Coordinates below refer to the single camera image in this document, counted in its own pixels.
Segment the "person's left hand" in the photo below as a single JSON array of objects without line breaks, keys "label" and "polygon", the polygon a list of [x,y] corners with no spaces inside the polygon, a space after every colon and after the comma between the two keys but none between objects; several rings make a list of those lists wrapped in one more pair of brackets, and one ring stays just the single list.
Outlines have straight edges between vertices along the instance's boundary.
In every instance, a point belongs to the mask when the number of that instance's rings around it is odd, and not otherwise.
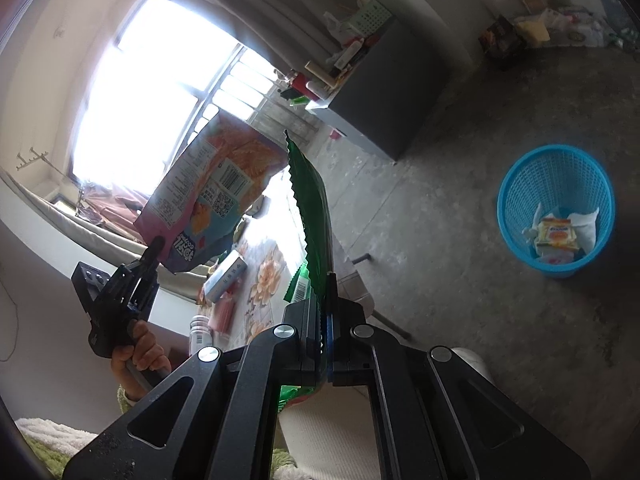
[{"label": "person's left hand", "polygon": [[162,373],[170,373],[171,364],[147,322],[138,321],[132,326],[132,339],[133,346],[116,347],[112,352],[111,371],[127,399],[137,402],[146,395],[146,390],[128,370],[127,363],[130,362],[138,372]]}]

